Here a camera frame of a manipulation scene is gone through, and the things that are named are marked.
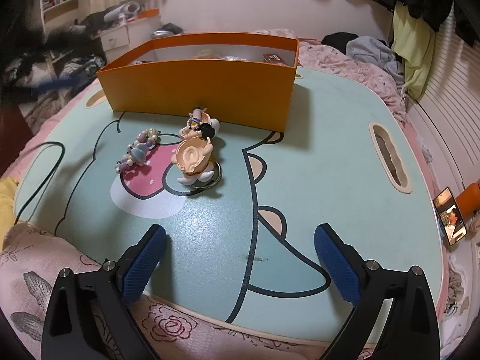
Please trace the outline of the cartoon figure keychain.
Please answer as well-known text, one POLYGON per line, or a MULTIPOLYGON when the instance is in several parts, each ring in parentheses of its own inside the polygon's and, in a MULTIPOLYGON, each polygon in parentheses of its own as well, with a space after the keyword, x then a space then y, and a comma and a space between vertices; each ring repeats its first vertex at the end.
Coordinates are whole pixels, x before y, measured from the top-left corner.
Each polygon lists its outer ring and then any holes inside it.
POLYGON ((221 179, 221 165, 214 159, 212 140, 220 129, 205 107, 193 108, 185 127, 179 131, 180 144, 171 157, 181 172, 177 182, 193 189, 207 189, 221 179))

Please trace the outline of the smartphone with lit screen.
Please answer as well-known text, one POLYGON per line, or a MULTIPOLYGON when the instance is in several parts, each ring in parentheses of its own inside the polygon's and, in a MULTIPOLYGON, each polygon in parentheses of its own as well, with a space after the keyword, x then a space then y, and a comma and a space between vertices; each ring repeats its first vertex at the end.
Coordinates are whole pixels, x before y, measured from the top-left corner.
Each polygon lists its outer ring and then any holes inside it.
POLYGON ((433 206, 440 223, 441 233, 449 247, 453 247, 466 237, 467 228, 459 206, 449 187, 445 188, 435 199, 433 206))

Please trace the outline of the orange bottle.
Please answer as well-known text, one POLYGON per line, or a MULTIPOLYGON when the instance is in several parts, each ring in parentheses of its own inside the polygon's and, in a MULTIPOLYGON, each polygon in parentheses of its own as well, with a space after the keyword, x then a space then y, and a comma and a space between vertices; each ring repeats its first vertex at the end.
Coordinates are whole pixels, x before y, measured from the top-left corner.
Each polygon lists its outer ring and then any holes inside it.
POLYGON ((480 184, 472 183, 456 198, 458 208, 464 218, 469 218, 480 206, 480 184))

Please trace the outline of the yellow cloth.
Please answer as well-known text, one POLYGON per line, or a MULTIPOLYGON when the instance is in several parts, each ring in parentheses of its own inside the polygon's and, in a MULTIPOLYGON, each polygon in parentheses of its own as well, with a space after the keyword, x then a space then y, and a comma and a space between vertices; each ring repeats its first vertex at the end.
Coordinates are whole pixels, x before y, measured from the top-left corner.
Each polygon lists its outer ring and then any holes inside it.
POLYGON ((18 180, 13 177, 5 177, 0 182, 0 238, 3 245, 4 236, 14 225, 14 199, 16 189, 19 185, 18 180))

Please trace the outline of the mint cartoon lap table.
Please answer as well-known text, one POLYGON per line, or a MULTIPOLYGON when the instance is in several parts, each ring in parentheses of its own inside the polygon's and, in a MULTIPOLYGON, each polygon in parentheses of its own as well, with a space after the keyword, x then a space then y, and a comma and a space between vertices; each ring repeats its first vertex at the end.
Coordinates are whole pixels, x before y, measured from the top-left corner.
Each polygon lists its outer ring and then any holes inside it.
POLYGON ((152 224, 168 247, 148 290, 244 332, 331 341, 351 312, 315 247, 329 224, 364 259, 425 272, 433 299, 443 256, 431 196, 400 125, 373 91, 299 69, 283 133, 224 123, 222 176, 197 190, 170 159, 185 117, 74 105, 28 167, 21 219, 97 262, 117 259, 152 224))

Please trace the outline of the grey clothes pile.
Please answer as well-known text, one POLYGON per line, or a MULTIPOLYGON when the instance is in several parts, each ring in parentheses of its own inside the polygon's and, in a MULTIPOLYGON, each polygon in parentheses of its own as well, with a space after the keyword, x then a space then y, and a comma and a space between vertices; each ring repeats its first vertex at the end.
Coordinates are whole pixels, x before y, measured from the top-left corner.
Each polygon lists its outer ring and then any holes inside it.
POLYGON ((404 68, 397 54, 382 41, 361 36, 346 44, 346 56, 361 63, 371 63, 390 74, 397 86, 404 84, 404 68))

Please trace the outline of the yellow-green hanging garment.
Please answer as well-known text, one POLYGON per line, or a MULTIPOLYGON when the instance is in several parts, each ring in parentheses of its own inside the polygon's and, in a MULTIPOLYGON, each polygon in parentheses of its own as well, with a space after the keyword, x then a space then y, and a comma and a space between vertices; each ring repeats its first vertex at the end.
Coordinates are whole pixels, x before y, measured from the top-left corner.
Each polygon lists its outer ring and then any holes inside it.
POLYGON ((397 2, 393 15, 392 50, 403 59, 403 87, 419 99, 427 85, 434 58, 434 30, 422 19, 410 16, 408 7, 397 2))

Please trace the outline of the white drawer cabinet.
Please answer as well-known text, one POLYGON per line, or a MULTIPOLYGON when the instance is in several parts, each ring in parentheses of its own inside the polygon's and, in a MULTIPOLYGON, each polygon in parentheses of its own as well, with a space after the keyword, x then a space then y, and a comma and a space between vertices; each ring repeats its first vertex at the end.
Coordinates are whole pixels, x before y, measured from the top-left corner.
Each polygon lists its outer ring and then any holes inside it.
POLYGON ((106 60, 110 63, 131 49, 149 41, 151 35, 160 27, 160 17, 152 16, 136 19, 100 33, 100 39, 106 60))

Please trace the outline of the pink crumpled blanket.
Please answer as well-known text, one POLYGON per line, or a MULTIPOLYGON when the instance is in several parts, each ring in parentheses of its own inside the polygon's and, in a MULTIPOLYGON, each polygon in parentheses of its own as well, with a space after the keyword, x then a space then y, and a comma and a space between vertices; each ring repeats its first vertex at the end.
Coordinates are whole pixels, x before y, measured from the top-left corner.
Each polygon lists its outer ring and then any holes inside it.
POLYGON ((264 29, 258 34, 275 35, 299 40, 298 63, 303 68, 309 68, 330 75, 354 80, 371 89, 388 107, 391 114, 400 125, 405 125, 406 108, 394 78, 380 67, 372 63, 356 62, 331 46, 326 46, 316 39, 297 38, 292 30, 264 29))

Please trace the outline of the orange cardboard box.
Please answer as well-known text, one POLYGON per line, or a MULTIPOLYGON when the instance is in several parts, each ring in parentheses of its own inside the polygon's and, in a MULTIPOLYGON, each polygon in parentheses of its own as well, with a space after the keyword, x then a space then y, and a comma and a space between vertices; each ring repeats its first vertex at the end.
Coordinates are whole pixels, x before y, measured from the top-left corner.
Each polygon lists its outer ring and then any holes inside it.
POLYGON ((97 74, 114 111, 186 116, 205 107, 221 122, 284 132, 299 40, 258 33, 151 39, 97 74), (263 61, 280 55, 287 66, 263 61))

